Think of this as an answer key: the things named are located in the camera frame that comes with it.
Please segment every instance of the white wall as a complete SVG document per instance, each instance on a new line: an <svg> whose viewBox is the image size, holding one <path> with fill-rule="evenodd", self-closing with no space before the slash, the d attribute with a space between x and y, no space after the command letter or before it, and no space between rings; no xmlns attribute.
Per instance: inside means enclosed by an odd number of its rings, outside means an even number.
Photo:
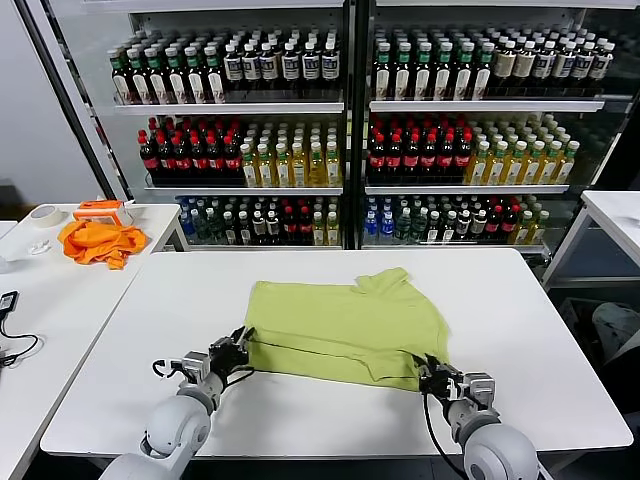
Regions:
<svg viewBox="0 0 640 480"><path fill-rule="evenodd" d="M103 195L11 0L0 0L0 45L0 192L14 185L26 204Z"/></svg>

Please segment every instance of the beverage refrigerator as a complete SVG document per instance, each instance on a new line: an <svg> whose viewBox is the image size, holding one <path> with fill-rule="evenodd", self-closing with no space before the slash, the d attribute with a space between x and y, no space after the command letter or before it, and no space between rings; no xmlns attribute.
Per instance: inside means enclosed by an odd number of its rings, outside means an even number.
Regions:
<svg viewBox="0 0 640 480"><path fill-rule="evenodd" d="M197 248L510 245L544 267L628 163L637 0L16 4L105 191L181 203Z"/></svg>

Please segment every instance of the white table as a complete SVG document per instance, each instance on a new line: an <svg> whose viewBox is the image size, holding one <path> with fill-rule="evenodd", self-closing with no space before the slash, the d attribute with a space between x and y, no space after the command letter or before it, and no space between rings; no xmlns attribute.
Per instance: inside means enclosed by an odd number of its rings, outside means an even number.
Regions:
<svg viewBox="0 0 640 480"><path fill-rule="evenodd" d="M156 377L151 363L204 352L240 326L257 280L353 284L358 275L396 266L410 273L448 322L453 365L491 374L502 420L538 450L631 443L624 420L521 255L470 248L154 254L116 308L41 448L103 457L135 451L152 409L174 395L179 382ZM430 408L444 450L459 453L433 398ZM298 459L436 454L417 393L268 373L224 394L198 452Z"/></svg>
<svg viewBox="0 0 640 480"><path fill-rule="evenodd" d="M542 284L547 289L553 287L558 272L569 261L592 221L640 267L640 192L586 190L581 198L584 201L582 210L542 277Z"/></svg>
<svg viewBox="0 0 640 480"><path fill-rule="evenodd" d="M76 207L57 206L66 212ZM0 294L20 293L16 310L5 320L6 330L44 339L37 353L15 368L0 371L0 479L24 475L40 436L118 300L176 225L178 234L182 233L178 205L140 205L131 212L134 224L150 240L143 252L128 258L122 271L111 271L104 263L78 265L63 255L56 237L69 215L44 229L27 217L0 240L0 255L10 265L8 273L0 274ZM49 240L51 250L29 255L27 248L39 240ZM0 338L3 353L14 353L26 345L25 340Z"/></svg>

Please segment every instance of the tape roll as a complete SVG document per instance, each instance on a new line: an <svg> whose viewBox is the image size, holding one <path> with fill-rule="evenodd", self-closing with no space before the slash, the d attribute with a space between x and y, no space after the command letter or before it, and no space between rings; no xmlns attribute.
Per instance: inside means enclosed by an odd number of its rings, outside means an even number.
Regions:
<svg viewBox="0 0 640 480"><path fill-rule="evenodd" d="M54 205L40 205L29 214L29 220L36 227L53 227L62 221L64 213Z"/></svg>

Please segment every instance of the orange cloth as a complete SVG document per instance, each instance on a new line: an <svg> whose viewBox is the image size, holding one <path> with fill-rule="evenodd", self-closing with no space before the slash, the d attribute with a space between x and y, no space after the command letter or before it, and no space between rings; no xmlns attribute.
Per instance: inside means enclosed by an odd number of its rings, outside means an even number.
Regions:
<svg viewBox="0 0 640 480"><path fill-rule="evenodd" d="M77 263L107 262L112 270L121 270L129 254L141 252L147 243L139 228L98 222L71 222L58 240L64 245L64 254Z"/></svg>

